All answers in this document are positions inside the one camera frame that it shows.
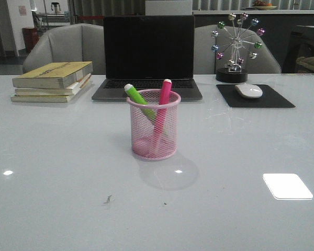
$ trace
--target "pink highlighter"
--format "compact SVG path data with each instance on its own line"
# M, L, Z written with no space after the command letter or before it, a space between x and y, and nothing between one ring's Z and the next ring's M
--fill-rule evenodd
M166 105L170 101L170 91L172 87L172 81L170 79L165 79L163 81L163 86L161 90L161 95L159 99L159 105ZM153 141L152 141L152 151L157 153L159 150L159 141L161 134L163 132L163 127L165 123L167 109L159 109L156 115L156 121L153 130Z

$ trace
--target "red trash can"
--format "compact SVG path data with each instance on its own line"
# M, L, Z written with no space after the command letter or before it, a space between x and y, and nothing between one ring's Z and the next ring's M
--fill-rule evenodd
M29 53L39 40L37 29L34 27L22 28L22 33L25 40L26 51Z

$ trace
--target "metal ornament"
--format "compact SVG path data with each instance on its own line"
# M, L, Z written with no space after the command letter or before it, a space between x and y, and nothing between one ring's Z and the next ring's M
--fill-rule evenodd
M257 29L255 34L252 35L246 35L245 32L249 30L251 27L256 26L260 23L260 21L257 18L253 18L250 20L250 26L247 29L242 30L242 25L244 21L248 18L247 13L242 13L239 15L239 19L237 19L237 16L235 13L231 13L228 15L228 19L232 21L232 26L233 26L233 31L229 32L226 27L225 27L225 22L220 21L217 24L218 29L224 29L227 32L227 38L229 39L228 44L224 44L221 46L218 46L214 44L211 47L211 50L213 52L216 52L216 59L221 60L224 55L225 51L230 48L231 50L231 57L226 63L225 67L228 69L228 72L242 72L242 67L241 65L244 63L244 58L241 56L240 51L245 48L245 44L252 44L255 49L260 49L262 47L261 42L249 42L247 41L248 38L252 37L253 35L257 34L258 36L262 36L265 33L265 30L263 28ZM212 31L211 32L212 38L216 38L220 36L220 33L218 31ZM250 59L255 59L257 57L257 52L253 51L248 51L249 53L249 58Z

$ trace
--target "black laptop screen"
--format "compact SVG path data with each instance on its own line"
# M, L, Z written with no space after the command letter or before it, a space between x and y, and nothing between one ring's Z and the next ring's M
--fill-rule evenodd
M194 16L104 18L106 77L192 78Z

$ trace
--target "white mouse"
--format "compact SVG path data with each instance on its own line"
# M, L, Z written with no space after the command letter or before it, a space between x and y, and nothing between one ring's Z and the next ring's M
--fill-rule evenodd
M259 98L263 95L263 91L257 85L239 84L235 85L237 92L244 98Z

